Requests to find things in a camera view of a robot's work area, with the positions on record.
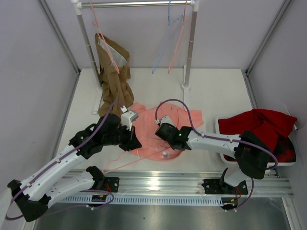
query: white tray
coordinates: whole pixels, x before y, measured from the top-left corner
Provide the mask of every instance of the white tray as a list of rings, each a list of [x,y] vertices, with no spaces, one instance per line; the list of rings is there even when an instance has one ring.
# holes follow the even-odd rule
[[[215,132],[217,134],[220,134],[219,119],[226,119],[226,118],[230,118],[230,117],[233,117],[233,116],[235,116],[235,115],[224,115],[224,116],[216,117],[216,119],[215,119]],[[223,154],[221,154],[221,158],[222,158],[222,161],[226,164],[236,164],[236,161],[226,160]],[[278,162],[278,166],[291,166],[291,165],[294,165],[294,163],[295,162]],[[274,165],[274,162],[268,163],[268,166],[273,166],[273,165]]]

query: cable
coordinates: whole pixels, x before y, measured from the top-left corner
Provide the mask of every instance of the cable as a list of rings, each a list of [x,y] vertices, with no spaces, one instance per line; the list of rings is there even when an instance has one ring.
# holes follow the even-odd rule
[[[105,204],[99,205],[97,207],[90,207],[92,210],[108,206],[109,204],[111,204],[114,201],[114,198],[115,198],[113,193],[108,192],[108,191],[104,191],[104,190],[83,190],[82,192],[104,192],[104,193],[107,193],[108,195],[112,196],[112,199],[110,201],[106,202]],[[60,213],[62,211],[66,211],[68,209],[72,209],[72,208],[75,208],[75,207],[89,207],[89,206],[88,205],[87,206],[84,206],[84,205],[74,205],[74,206],[70,206],[70,207],[67,207],[67,208],[63,208],[61,210],[58,210],[58,211],[55,211],[55,212],[52,212],[52,213],[48,213],[48,214],[46,214],[46,216],[57,214],[57,213]]]
[[[242,196],[242,193],[241,193],[240,189],[236,188],[236,190],[237,190],[237,191],[239,192],[239,194],[240,194],[239,198],[237,198],[237,199],[240,199],[241,196]]]
[[[191,118],[191,113],[190,113],[190,111],[189,111],[189,108],[187,107],[187,105],[186,105],[183,101],[178,100],[178,99],[168,99],[168,100],[165,100],[165,101],[161,102],[161,103],[157,106],[156,111],[155,111],[155,119],[156,119],[157,122],[159,121],[159,120],[158,120],[158,109],[159,109],[164,103],[170,102],[170,101],[175,101],[175,102],[179,102],[179,103],[183,104],[183,106],[186,108],[187,113],[188,113],[188,115],[189,115],[189,120],[190,120],[191,127],[192,127],[193,131],[194,131],[197,135],[199,135],[199,136],[201,136],[201,137],[204,137],[204,138],[214,139],[214,140],[230,141],[230,140],[227,139],[227,138],[212,137],[212,136],[209,136],[209,135],[206,135],[206,134],[202,134],[202,133],[200,133],[199,131],[197,131],[196,128],[194,127],[194,125],[193,125],[192,118]],[[265,153],[269,154],[269,156],[272,157],[273,160],[275,161],[275,164],[274,164],[273,166],[271,166],[271,167],[266,168],[267,170],[269,170],[269,169],[275,169],[275,168],[277,167],[277,165],[278,165],[277,158],[276,158],[270,151],[268,151],[267,149],[265,149],[265,148],[263,148],[263,147],[261,147],[261,146],[255,145],[255,144],[253,144],[253,143],[244,141],[244,140],[235,140],[235,139],[234,139],[234,140],[232,140],[232,141],[233,141],[233,142],[237,142],[237,143],[241,143],[241,144],[245,144],[245,145],[252,146],[252,147],[254,147],[254,148],[257,148],[257,149],[259,149],[259,150],[261,150],[261,151],[264,151]]]
[[[106,187],[108,188],[109,192],[111,192],[111,187],[108,184],[106,184]]]
[[[75,152],[76,150],[80,149],[82,146],[84,146],[87,142],[89,142],[93,136],[96,135],[96,133],[99,131],[99,129],[101,128],[101,126],[104,124],[104,122],[106,121],[106,118],[107,116],[110,114],[111,112],[111,109],[113,108],[113,106],[115,104],[119,104],[121,107],[123,107],[124,105],[122,103],[120,103],[119,101],[114,101],[110,107],[108,108],[104,118],[102,119],[102,121],[100,122],[100,124],[98,125],[98,127],[94,130],[94,132],[84,141],[82,142],[80,145],[78,145],[77,147],[75,147],[74,149],[70,150],[68,153],[64,154],[62,157],[59,158],[60,161],[62,161],[64,158],[66,158],[68,155],[72,154],[73,152]],[[52,168],[54,165],[56,165],[57,162],[53,162],[52,164],[50,164],[49,166],[47,166],[42,172],[40,172],[36,177],[34,177],[30,182],[29,184],[33,184],[39,177],[41,177],[45,172],[47,172],[50,168]],[[25,186],[23,187],[11,200],[11,204],[16,200],[16,198],[21,194],[23,193],[26,189],[28,188],[28,186]],[[17,219],[20,219],[22,218],[23,215],[20,215],[18,217],[13,217],[13,218],[10,218],[8,217],[8,215],[6,215],[5,219],[6,220],[17,220]]]
[[[242,204],[240,204],[238,207],[236,207],[236,209],[238,209],[240,207],[243,207],[248,202],[248,200],[251,198],[251,196],[252,196],[252,194],[254,192],[254,186],[255,186],[254,179],[251,178],[251,190],[250,190],[250,193],[249,193],[247,199]]]

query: tan garment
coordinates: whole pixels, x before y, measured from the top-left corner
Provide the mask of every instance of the tan garment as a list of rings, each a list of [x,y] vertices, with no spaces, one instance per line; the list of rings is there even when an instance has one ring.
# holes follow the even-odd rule
[[[100,116],[104,116],[106,114],[106,111],[114,101],[121,102],[127,108],[133,105],[134,101],[132,90],[127,83],[127,79],[130,79],[130,68],[128,66],[130,58],[129,52],[106,36],[104,36],[104,38],[109,46],[113,47],[127,60],[127,64],[125,66],[118,67],[119,74],[117,74],[115,67],[110,65],[111,59],[109,58],[107,52],[99,44],[98,34],[95,35],[95,43],[101,69],[99,80],[102,83],[102,98],[104,100],[104,104],[98,111]],[[111,113],[120,117],[122,114],[120,106],[116,104],[111,110]]]

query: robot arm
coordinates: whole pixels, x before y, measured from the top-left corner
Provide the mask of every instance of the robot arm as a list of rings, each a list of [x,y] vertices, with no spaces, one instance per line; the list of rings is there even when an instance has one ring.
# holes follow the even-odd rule
[[[245,131],[243,135],[199,133],[201,136],[186,126],[178,130],[171,119],[165,116],[159,121],[155,134],[175,150],[208,150],[236,159],[237,164],[226,168],[217,183],[220,186],[220,190],[216,189],[218,193],[222,190],[223,194],[235,194],[239,184],[247,178],[263,179],[269,155],[240,143],[243,140],[268,149],[252,132]]]
[[[121,123],[118,116],[109,114],[97,133],[78,150],[63,158],[65,154],[74,150],[91,136],[102,122],[103,117],[97,124],[92,124],[78,132],[62,152],[35,174],[21,182],[12,180],[8,184],[13,196],[26,187],[15,199],[26,221],[30,222],[41,217],[53,204],[79,191],[108,189],[109,186],[106,187],[103,173],[95,166],[87,168],[78,176],[69,179],[62,179],[62,177],[78,164],[100,152],[103,146],[119,145],[120,148],[127,151],[142,146],[132,126],[132,122],[138,117],[137,113],[127,110],[124,112],[121,116]]]

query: clothes hanger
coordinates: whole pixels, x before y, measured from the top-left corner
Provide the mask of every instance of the clothes hanger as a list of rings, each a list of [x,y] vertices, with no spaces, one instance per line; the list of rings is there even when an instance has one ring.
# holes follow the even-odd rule
[[[115,67],[116,72],[119,74],[118,66],[117,66],[115,60],[113,59],[113,56],[112,56],[111,50],[109,48],[109,45],[106,43],[105,37],[102,34],[102,31],[101,31],[101,28],[99,26],[99,23],[98,23],[98,20],[97,20],[96,13],[95,13],[94,7],[92,5],[92,2],[90,2],[90,4],[91,4],[91,9],[93,11],[94,18],[95,18],[95,22],[93,22],[93,25],[94,25],[95,28],[98,29],[98,36],[102,39],[102,41],[103,41],[103,43],[105,45],[105,48],[106,48],[106,52],[107,52],[109,58],[111,59],[111,62],[113,64],[113,66]]]
[[[190,17],[190,18],[188,18],[188,19],[186,20],[186,8],[187,8],[187,3],[188,3],[188,0],[186,0],[186,4],[185,4],[185,6],[184,6],[183,23],[182,23],[182,26],[181,26],[180,35],[179,35],[179,38],[178,38],[178,41],[177,41],[177,44],[176,44],[176,49],[175,49],[175,51],[174,51],[173,58],[172,58],[172,60],[171,60],[171,63],[169,64],[168,72],[167,72],[167,73],[170,73],[170,71],[172,70],[174,63],[176,62],[176,60],[177,60],[178,57],[179,57],[179,54],[180,54],[181,49],[182,49],[182,47],[183,47],[184,41],[185,41],[186,38],[187,38],[187,36],[185,36],[185,38],[183,39],[183,41],[181,42],[181,44],[180,44],[180,46],[179,46],[179,42],[180,42],[180,40],[181,40],[181,37],[182,37],[182,34],[183,34],[184,27],[185,27],[185,25],[192,19],[192,18]]]
[[[179,30],[180,28],[180,25],[182,23],[182,19],[183,19],[183,15],[177,17],[176,19],[170,21],[170,4],[171,4],[171,1],[169,1],[168,3],[168,16],[167,16],[167,19],[168,19],[168,24],[167,24],[167,29],[166,29],[166,32],[165,32],[165,35],[164,35],[164,38],[163,38],[163,42],[162,42],[162,45],[160,47],[160,50],[159,50],[159,53],[158,53],[158,58],[153,66],[153,69],[152,69],[152,74],[154,74],[154,72],[156,71],[157,69],[157,66],[159,65],[161,59],[163,58],[165,52],[169,49],[170,47],[170,44],[172,43],[174,37],[175,37],[175,34],[177,33],[177,31]],[[178,26],[177,28],[175,29],[173,35],[170,37],[170,40],[167,42],[167,39],[168,39],[168,36],[169,36],[169,32],[170,32],[170,29],[171,29],[171,26],[175,23],[179,21],[178,23]]]

